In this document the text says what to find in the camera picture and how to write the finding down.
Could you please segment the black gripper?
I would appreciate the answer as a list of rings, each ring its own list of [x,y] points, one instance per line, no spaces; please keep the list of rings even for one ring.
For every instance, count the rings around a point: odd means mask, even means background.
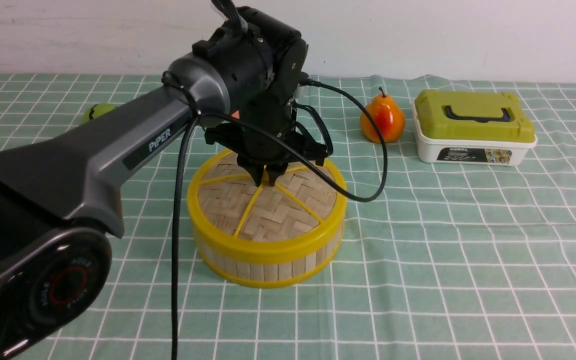
[[[329,144],[315,140],[297,121],[300,107],[293,97],[255,97],[238,108],[238,117],[206,112],[206,142],[237,154],[256,187],[262,185],[267,166],[269,186],[275,186],[287,164],[309,161],[322,166],[329,157]]]

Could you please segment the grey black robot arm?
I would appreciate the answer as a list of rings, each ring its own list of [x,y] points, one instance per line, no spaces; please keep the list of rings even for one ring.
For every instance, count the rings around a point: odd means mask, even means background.
[[[237,155],[254,184],[328,153],[296,132],[291,104],[306,74],[301,32],[253,7],[215,0],[226,16],[162,84],[52,139],[0,151],[0,360],[80,316],[105,286],[106,235],[124,234],[121,187],[194,128]]]

